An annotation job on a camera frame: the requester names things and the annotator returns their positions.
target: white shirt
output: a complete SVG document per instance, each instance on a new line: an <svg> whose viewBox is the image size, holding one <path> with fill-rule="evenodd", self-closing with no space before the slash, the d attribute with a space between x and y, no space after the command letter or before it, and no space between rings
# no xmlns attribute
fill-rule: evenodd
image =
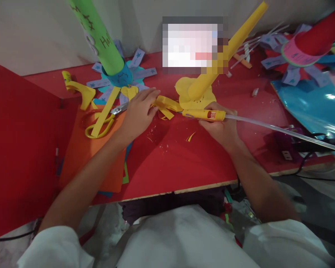
<svg viewBox="0 0 335 268"><path fill-rule="evenodd" d="M92 267L72 228L40 232L20 268ZM334 267L320 239L294 220L265 223L247 231L243 249L221 219L200 206L176 208L147 218L121 238L105 267Z"/></svg>

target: scissors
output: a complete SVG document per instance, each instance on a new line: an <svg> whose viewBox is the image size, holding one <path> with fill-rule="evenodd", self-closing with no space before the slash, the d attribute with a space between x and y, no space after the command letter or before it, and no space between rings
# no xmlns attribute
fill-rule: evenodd
<svg viewBox="0 0 335 268"><path fill-rule="evenodd" d="M96 121L96 120L94 120L94 122L93 122L94 124L90 125L90 126L87 127L87 128L84 126L84 121L85 121L85 119L86 119L87 117L91 116L92 114L101 112L102 109L96 109L96 110L92 110L92 111L89 111L88 113L86 113L85 116L82 118L82 125L86 128L86 130L85 130L85 132L84 132L85 135L86 135L88 138L91 138L91 139L97 139L97 138L102 138L102 137L104 137L104 136L108 133L108 131L111 129L111 127L112 127L112 125L113 125L113 123L114 123L114 118L115 118L115 116L116 116L117 114L119 114L119 113L125 111L125 110L128 108L128 104L129 104L129 102L126 102L126 103L124 103L124 104L122 104L122 105L119 105L119 106L115 107L113 110L110 111L110 113L111 113L110 117L108 117L106 120L104 120L104 124L108 123L108 125L107 125L107 127L103 130L103 132L100 133L97 137L94 137L94 136L91 135L91 133L92 133L92 129L93 129L94 126L96 125L96 124L95 124L95 121Z"/></svg>

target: scissor blade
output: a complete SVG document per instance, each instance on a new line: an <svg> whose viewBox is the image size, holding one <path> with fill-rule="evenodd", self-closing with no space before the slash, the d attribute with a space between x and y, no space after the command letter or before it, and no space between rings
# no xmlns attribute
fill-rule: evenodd
<svg viewBox="0 0 335 268"><path fill-rule="evenodd" d="M128 108L128 104L129 102L126 102L122 105L115 107L113 110L111 110L111 114L117 115L118 113L125 111Z"/></svg>

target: red table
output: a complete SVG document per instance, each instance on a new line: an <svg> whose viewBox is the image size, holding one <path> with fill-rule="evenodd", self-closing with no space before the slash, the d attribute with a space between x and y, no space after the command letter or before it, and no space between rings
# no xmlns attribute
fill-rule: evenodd
<svg viewBox="0 0 335 268"><path fill-rule="evenodd" d="M283 107L270 81L275 80L275 74L266 74L260 61L264 55L257 51L251 55L253 67L247 69L238 64L231 70L233 76L219 75L212 84L217 101L238 111L238 115L268 124L284 127L288 125L300 126ZM77 82L86 84L91 80L100 79L99 73L91 69L92 64L65 69L72 74ZM161 94L178 99L174 85L176 81L186 75L167 75L162 73L162 54L145 55L141 67L156 67L158 75L144 79L147 86L156 87ZM27 80L56 95L67 97L61 70L35 74L26 77ZM251 97L253 89L259 88L258 95ZM272 175L295 172L299 164L284 160L273 138L272 130L249 123L238 122L238 133L246 143L257 161ZM196 134L191 142L185 141L193 132ZM215 153L216 157L210 161L204 157ZM184 166L184 158L188 158L188 167ZM318 164L334 161L333 156L312 159L306 166L317 167ZM170 121L163 121L156 117L152 125L137 140L134 141L127 160L130 182L123 185L122 191L108 199L98 195L95 203L131 200L168 192L181 193L227 185L236 182L236 173L229 156L223 152L208 133L202 129L197 120L183 118L176 115ZM191 168L201 170L201 176L189 176Z"/></svg>

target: white wall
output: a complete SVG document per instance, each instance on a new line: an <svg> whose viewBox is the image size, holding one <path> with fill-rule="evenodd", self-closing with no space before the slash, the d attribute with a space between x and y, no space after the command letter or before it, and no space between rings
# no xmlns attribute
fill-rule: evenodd
<svg viewBox="0 0 335 268"><path fill-rule="evenodd" d="M232 36L260 0L93 0L113 39L130 56L138 46L161 51L162 16L228 16ZM269 0L255 31L276 23L314 23L335 0ZM0 0L0 64L19 75L92 63L97 59L64 0Z"/></svg>

